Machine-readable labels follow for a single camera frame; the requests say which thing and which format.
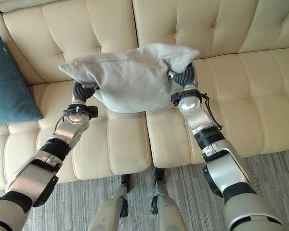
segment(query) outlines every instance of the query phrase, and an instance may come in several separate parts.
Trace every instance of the cream leather sofa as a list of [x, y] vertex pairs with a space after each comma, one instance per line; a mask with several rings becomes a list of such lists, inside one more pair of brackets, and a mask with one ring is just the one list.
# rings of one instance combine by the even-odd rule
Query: cream leather sofa
[[[199, 88], [241, 156], [289, 149], [289, 0], [47, 2], [0, 1], [0, 34], [44, 116], [0, 126], [0, 189], [71, 100], [73, 81], [59, 64], [152, 42], [201, 52]], [[177, 109], [119, 114], [95, 98], [89, 104], [99, 117], [65, 160], [60, 182], [203, 162]]]

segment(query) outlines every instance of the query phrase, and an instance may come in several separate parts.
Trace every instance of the teal pillow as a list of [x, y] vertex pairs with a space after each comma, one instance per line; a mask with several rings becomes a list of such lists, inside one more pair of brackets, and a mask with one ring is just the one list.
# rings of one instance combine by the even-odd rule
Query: teal pillow
[[0, 124], [41, 118], [0, 36]]

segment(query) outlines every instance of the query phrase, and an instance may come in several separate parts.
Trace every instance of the sofa cushion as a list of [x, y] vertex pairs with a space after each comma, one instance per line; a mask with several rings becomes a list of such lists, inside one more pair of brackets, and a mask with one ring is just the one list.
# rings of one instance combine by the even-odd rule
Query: sofa cushion
[[[0, 126], [0, 189], [51, 136], [54, 125], [71, 100], [73, 81], [31, 87], [43, 119]], [[151, 150], [145, 113], [120, 114], [104, 107], [94, 97], [98, 118], [65, 159], [59, 182], [94, 179], [143, 171], [151, 166]]]
[[[195, 61], [223, 134], [241, 156], [289, 149], [289, 48]], [[146, 112], [154, 165], [203, 162], [177, 108]]]

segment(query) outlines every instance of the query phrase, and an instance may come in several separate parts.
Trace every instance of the carpet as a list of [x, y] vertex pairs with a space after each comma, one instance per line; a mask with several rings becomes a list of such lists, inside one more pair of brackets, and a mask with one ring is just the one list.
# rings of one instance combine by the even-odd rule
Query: carpet
[[[289, 229], [289, 151], [244, 160], [253, 188]], [[180, 207], [189, 231], [224, 231], [223, 200], [210, 192], [202, 169], [202, 164], [167, 169], [169, 194]], [[150, 214], [153, 172], [150, 168], [132, 175], [129, 216], [120, 220], [120, 231], [158, 230], [157, 217]], [[24, 230], [86, 231], [99, 206], [119, 184], [119, 176], [59, 184], [44, 206], [32, 209]]]

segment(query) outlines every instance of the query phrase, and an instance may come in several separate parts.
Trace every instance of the robot forearm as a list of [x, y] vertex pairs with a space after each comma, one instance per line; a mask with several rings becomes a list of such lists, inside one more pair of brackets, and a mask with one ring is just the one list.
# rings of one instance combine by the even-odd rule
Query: robot forearm
[[30, 209], [43, 205], [53, 192], [59, 180], [56, 173], [65, 157], [88, 128], [89, 120], [97, 117], [97, 108], [85, 105], [92, 92], [93, 89], [78, 91], [81, 99], [73, 97], [73, 104], [62, 116], [63, 122], [56, 125], [45, 145], [15, 173], [6, 194], [0, 198], [0, 231], [22, 230]]
[[[180, 78], [170, 73], [170, 78], [184, 87], [184, 91], [172, 95], [171, 100], [178, 106], [201, 148], [207, 163], [203, 172], [212, 192], [224, 198], [227, 230], [286, 230], [276, 212], [251, 188], [244, 163], [232, 144], [224, 138], [221, 126], [211, 114], [209, 98], [201, 94], [194, 84], [195, 67], [190, 64], [187, 70]], [[209, 113], [201, 108], [202, 98], [206, 99]]]

